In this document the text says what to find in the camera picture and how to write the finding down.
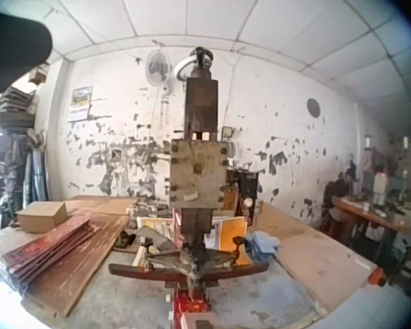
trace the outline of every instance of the wall-mounted fan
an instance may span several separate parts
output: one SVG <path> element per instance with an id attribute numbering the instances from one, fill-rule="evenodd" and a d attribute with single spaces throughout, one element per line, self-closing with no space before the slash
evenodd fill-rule
<path id="1" fill-rule="evenodd" d="M 169 77 L 171 74 L 171 63 L 169 57 L 162 53 L 160 50 L 152 51 L 146 63 L 146 77 L 152 86 L 163 87 L 164 95 L 169 95 Z"/>

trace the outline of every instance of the cardboard box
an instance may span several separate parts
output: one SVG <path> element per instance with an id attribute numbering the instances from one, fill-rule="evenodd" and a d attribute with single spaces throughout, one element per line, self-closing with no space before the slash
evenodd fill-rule
<path id="1" fill-rule="evenodd" d="M 64 202 L 32 202 L 18 212 L 22 230 L 30 233 L 45 233 L 67 220 Z"/>

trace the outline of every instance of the poster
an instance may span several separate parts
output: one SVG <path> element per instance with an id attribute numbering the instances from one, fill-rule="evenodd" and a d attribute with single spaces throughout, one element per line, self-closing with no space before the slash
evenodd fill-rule
<path id="1" fill-rule="evenodd" d="M 173 240 L 173 220 L 166 218 L 148 218 L 138 217 L 137 226 L 141 228 L 143 225 L 149 226 L 154 230 L 163 234 L 167 238 Z M 212 222 L 212 231 L 204 237 L 205 246 L 210 249 L 219 249 L 226 252 L 234 251 L 235 245 L 233 238 L 235 236 L 245 236 L 247 232 L 247 222 L 244 217 L 215 217 Z M 149 248 L 152 254 L 158 250 L 154 247 Z M 132 263 L 133 266 L 145 266 L 145 248 L 140 246 L 137 255 Z M 251 264 L 248 255 L 245 253 L 244 246 L 240 246 L 240 256 L 237 261 L 238 265 Z"/>
<path id="2" fill-rule="evenodd" d="M 92 90 L 92 86 L 73 90 L 70 110 L 68 112 L 68 122 L 81 121 L 88 118 Z"/>

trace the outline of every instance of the drop ceiling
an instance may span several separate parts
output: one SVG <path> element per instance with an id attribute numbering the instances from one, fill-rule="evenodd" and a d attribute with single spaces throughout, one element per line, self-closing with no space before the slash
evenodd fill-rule
<path id="1" fill-rule="evenodd" d="M 382 0 L 1 0 L 43 22 L 50 62 L 119 49 L 197 46 L 298 71 L 411 135 L 411 27 Z"/>

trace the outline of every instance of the white wall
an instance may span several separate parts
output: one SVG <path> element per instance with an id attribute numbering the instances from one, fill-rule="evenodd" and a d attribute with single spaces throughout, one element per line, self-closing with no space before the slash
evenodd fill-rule
<path id="1" fill-rule="evenodd" d="M 168 97 L 149 85 L 145 62 L 152 50 L 117 51 L 72 63 L 58 138 L 48 145 L 57 148 L 58 170 L 50 172 L 58 177 L 51 184 L 56 198 L 139 193 L 166 200 L 169 156 L 164 150 L 182 136 L 174 130 L 183 130 L 184 85 L 172 82 Z M 163 48 L 173 65 L 190 51 Z M 252 57 L 214 54 L 219 129 L 236 128 L 237 165 L 261 172 L 261 199 L 307 223 L 317 221 L 326 183 L 346 169 L 348 154 L 357 158 L 359 135 L 374 127 L 363 127 L 362 111 L 318 82 Z M 93 86 L 91 118 L 68 123 L 72 91 L 82 86 Z M 307 110 L 309 98 L 320 104 L 317 119 Z M 123 151 L 120 162 L 111 161 L 112 149 Z M 280 152 L 286 160 L 273 162 L 270 169 L 270 159 Z"/>

